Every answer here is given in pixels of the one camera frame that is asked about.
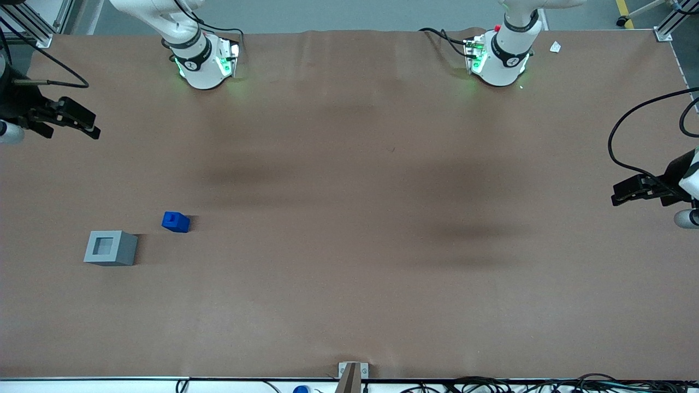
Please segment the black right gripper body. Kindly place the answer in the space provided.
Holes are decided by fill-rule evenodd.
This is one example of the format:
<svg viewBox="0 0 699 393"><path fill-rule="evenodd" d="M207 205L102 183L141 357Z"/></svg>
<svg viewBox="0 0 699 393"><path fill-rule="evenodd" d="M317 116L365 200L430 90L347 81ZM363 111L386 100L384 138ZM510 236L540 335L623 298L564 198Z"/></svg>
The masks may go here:
<svg viewBox="0 0 699 393"><path fill-rule="evenodd" d="M23 139L30 130L51 139L54 129L47 125L54 120L54 100L42 95L38 86L1 59L1 119L2 139Z"/></svg>

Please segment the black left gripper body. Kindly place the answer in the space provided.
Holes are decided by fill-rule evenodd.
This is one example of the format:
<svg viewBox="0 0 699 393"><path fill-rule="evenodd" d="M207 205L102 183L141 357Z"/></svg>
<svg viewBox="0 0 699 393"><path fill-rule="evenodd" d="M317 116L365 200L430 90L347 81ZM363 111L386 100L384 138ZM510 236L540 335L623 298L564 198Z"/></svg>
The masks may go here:
<svg viewBox="0 0 699 393"><path fill-rule="evenodd" d="M684 201L697 206L698 200L698 147L672 160L661 179L679 196L672 194L661 197L661 205L668 207Z"/></svg>

